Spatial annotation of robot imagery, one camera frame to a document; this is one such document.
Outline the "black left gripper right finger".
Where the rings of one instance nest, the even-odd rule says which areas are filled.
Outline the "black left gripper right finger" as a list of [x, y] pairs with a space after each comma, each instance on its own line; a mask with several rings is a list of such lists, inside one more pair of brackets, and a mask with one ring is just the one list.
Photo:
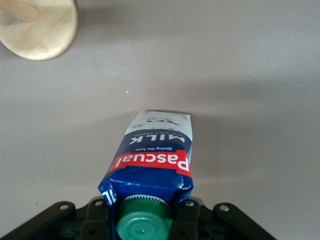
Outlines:
[[169, 238], [171, 240], [274, 240], [237, 206], [222, 202], [212, 209], [195, 199], [178, 206]]

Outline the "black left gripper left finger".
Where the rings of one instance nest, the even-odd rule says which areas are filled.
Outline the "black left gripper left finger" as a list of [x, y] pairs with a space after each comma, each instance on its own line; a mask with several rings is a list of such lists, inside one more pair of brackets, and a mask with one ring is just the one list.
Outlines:
[[109, 240], [109, 206], [94, 197], [76, 208], [60, 201], [13, 229], [2, 240]]

